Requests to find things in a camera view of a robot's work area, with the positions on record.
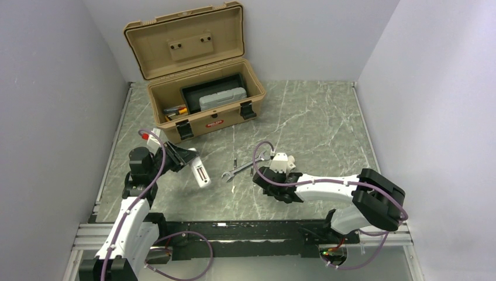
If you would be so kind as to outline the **white pipe elbow fitting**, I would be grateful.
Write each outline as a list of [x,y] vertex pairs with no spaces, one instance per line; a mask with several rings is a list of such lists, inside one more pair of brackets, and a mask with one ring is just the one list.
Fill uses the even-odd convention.
[[287,160],[287,173],[293,171],[295,168],[295,158],[293,157],[293,155],[289,155]]

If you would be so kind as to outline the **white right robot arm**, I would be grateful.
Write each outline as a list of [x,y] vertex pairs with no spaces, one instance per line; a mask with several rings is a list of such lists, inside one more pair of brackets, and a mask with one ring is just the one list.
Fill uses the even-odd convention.
[[322,235],[330,243],[369,226],[393,232],[408,219],[403,208],[405,191],[369,168],[347,177],[317,177],[300,172],[276,173],[261,167],[254,173],[253,183],[262,188],[263,194],[286,204],[307,201],[344,204],[344,208],[328,212],[322,227]]

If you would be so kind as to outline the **white remote control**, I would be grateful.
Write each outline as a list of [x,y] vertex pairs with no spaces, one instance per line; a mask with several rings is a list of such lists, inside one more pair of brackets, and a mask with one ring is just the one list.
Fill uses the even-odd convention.
[[190,162],[190,168],[197,182],[197,185],[201,189],[209,187],[212,183],[211,178],[206,171],[206,168],[199,156],[199,153],[195,148],[190,148],[190,150],[194,151],[197,154],[194,157],[194,159]]

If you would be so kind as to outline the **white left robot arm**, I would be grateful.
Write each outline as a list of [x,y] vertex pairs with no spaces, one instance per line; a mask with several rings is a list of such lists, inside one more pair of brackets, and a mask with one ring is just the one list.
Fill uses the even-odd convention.
[[160,176],[179,172],[199,156],[170,142],[152,153],[147,147],[129,152],[130,170],[124,180],[120,210],[105,242],[92,259],[81,262],[80,280],[137,280],[154,246],[168,238],[163,214],[150,211]]

